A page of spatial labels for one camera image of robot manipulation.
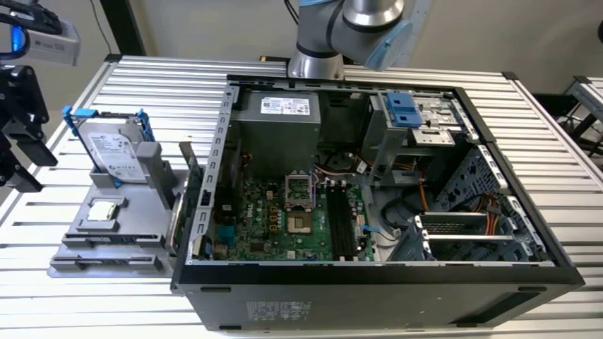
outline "black cable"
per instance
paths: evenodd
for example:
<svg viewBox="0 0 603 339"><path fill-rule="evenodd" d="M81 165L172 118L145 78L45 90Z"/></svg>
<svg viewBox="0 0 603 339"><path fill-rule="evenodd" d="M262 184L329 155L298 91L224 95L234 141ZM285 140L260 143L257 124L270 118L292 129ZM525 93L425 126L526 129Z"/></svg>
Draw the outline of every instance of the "black cable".
<svg viewBox="0 0 603 339"><path fill-rule="evenodd" d="M294 11L293 5L290 4L289 0L284 0L284 6L286 7L286 10L289 11L289 15L294 21L294 24L298 25L300 16L298 16L297 12Z"/></svg>
<svg viewBox="0 0 603 339"><path fill-rule="evenodd" d="M452 206L452 208L448 210L448 212L457 212L458 209L461 207L465 207L465 205L474 199L478 198L482 195L482 193L480 194L473 194L469 198L464 199L461 202L458 202L454 206Z"/></svg>
<svg viewBox="0 0 603 339"><path fill-rule="evenodd" d="M405 198L406 198L406 196L408 196L408 194L409 194L409 191L412 191L412 190L414 190L414 189L417 189L417 187L416 186L413 186L412 188L409 188L409 189L405 189L404 191L402 191L402 193L400 194L400 196L398 197L396 197L394 199L392 199L390 201L388 201L386 203L385 203L385 205L382 205L382 207L381 207L381 209L380 209L380 218L381 218L381 220L382 220L382 223L386 225L386 226L389 226L390 228L393 228L393 229L398 229L398 230L405 230L405 228L410 225L409 224L409 222L402 218L402 223L404 223L404 225L398 225L398 224L396 224L394 222L390 222L389 221L389 219L386 219L386 211L396 205L396 204L398 204L398 203L401 203L402 205L404 205L404 207L405 207L405 209L408 210L408 212L410 212L412 214L418 214L421 211L420 210L417 210L413 206L410 206L409 204L408 204L408 202L405 201Z"/></svg>
<svg viewBox="0 0 603 339"><path fill-rule="evenodd" d="M109 40L106 40L106 36L104 35L101 23L100 23L98 20L97 20L96 6L94 6L93 0L90 0L90 5L92 5L92 12L94 12L94 20L96 20L97 29L101 31L104 43L106 44L106 48L108 48L108 50L109 50L109 54L113 54L113 51L110 50Z"/></svg>
<svg viewBox="0 0 603 339"><path fill-rule="evenodd" d="M393 241L396 241L394 239L392 239L392 238L389 238L384 233L381 233L381 232L373 232L373 233L377 233L386 241L389 241L389 242L393 242Z"/></svg>
<svg viewBox="0 0 603 339"><path fill-rule="evenodd" d="M332 158L332 155L333 155L333 154L334 154L334 152L329 152L329 153L328 153L326 159L324 160L324 163L322 163L324 166L328 165L328 162L330 161L330 158Z"/></svg>

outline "power supply label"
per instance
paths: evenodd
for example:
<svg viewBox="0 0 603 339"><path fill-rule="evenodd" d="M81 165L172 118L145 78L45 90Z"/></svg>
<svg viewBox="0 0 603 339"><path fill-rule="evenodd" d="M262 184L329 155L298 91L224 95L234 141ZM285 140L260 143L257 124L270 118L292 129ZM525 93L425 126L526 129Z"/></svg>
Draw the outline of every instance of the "power supply label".
<svg viewBox="0 0 603 339"><path fill-rule="evenodd" d="M309 115L309 99L265 97L261 99L260 113Z"/></svg>

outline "aluminum workbench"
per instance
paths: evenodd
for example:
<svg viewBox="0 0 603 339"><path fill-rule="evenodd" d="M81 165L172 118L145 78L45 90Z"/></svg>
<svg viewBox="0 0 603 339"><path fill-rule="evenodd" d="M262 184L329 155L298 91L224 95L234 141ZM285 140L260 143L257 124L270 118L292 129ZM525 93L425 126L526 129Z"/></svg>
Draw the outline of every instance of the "aluminum workbench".
<svg viewBox="0 0 603 339"><path fill-rule="evenodd" d="M225 75L284 76L277 62L214 62L125 56L105 62L74 108L152 118L164 158L184 168L177 142L206 160ZM500 73L348 66L349 81L460 86L482 115L525 189L585 279L585 286L492 330L237 333L237 337L603 338L603 177L518 81ZM48 146L53 168L29 168L46 188L10 193L0 209L1 338L217 338L168 279L46 277L50 256L82 202L92 167L64 124Z"/></svg>

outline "blue connector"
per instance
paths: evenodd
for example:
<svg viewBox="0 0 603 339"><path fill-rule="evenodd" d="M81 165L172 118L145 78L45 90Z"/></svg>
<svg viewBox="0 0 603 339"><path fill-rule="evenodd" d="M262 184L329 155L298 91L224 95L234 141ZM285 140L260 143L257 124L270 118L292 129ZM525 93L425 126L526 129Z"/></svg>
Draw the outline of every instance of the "blue connector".
<svg viewBox="0 0 603 339"><path fill-rule="evenodd" d="M361 225L361 229L368 231L368 232L376 232L378 233L378 229L376 227L370 227L368 225Z"/></svg>

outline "cable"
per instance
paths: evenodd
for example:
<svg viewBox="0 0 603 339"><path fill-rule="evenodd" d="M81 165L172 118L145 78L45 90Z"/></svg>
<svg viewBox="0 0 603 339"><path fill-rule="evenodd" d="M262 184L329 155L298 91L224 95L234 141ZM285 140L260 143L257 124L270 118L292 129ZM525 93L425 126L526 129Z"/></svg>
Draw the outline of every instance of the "cable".
<svg viewBox="0 0 603 339"><path fill-rule="evenodd" d="M97 26L97 29L101 31L104 43L106 44L106 48L108 48L108 50L109 50L109 54L113 54L113 51L110 50L109 40L106 40L106 36L104 35L101 23L100 23L98 20L97 20L96 6L94 6L94 1L93 1L93 0L90 0L90 5L92 5L92 12L94 12L94 20L96 20L96 26Z"/></svg>
<svg viewBox="0 0 603 339"><path fill-rule="evenodd" d="M464 207L474 198L478 198L480 196L482 196L481 193L480 194L473 194L469 198L464 199L454 206L452 206L452 208L449 209L448 212L457 212L461 207Z"/></svg>
<svg viewBox="0 0 603 339"><path fill-rule="evenodd" d="M482 196L478 199L477 206L473 208L472 212L478 212L478 210L481 210L481 205L482 205Z"/></svg>
<svg viewBox="0 0 603 339"><path fill-rule="evenodd" d="M410 194L410 192L416 189L416 186L405 189L401 194L398 195L397 198L392 199L390 201L388 201L385 203L385 205L382 205L378 215L380 218L382 220L382 223L389 226L393 229L400 229L401 231L405 230L405 228L410 225L410 223L404 219L404 217L400 215L401 219L402 219L402 224L404 225L398 225L394 222L390 222L389 219L386 219L386 211L397 204L401 203L405 207L405 209L408 210L408 212L410 212L413 215L418 214L421 211L417 210L413 206L410 206L408 204L408 202L405 201L405 198L408 197L408 195Z"/></svg>
<svg viewBox="0 0 603 339"><path fill-rule="evenodd" d="M318 164L317 162L314 162L313 168L316 168L321 173L330 175L333 177L349 175L349 174L354 173L354 172L349 172L349 169L332 169L330 167L326 167L326 166Z"/></svg>
<svg viewBox="0 0 603 339"><path fill-rule="evenodd" d="M388 242L394 242L396 240L389 238L382 232L372 232L372 233L377 233Z"/></svg>
<svg viewBox="0 0 603 339"><path fill-rule="evenodd" d="M300 16L298 16L297 12L294 11L293 5L290 4L289 0L284 0L284 6L286 7L286 10L289 11L289 15L294 21L294 24L298 25Z"/></svg>
<svg viewBox="0 0 603 339"><path fill-rule="evenodd" d="M485 212L485 235L489 235L492 231L490 213Z"/></svg>
<svg viewBox="0 0 603 339"><path fill-rule="evenodd" d="M498 216L496 216L496 219L493 220L493 223L492 223L492 234L490 235L496 234L496 225L497 224L498 224Z"/></svg>
<svg viewBox="0 0 603 339"><path fill-rule="evenodd" d="M429 206L426 205L426 199L425 199L425 189L422 188L422 177L425 176L425 173L421 171L421 176L418 178L418 193L421 194L421 205L425 212L429 211Z"/></svg>

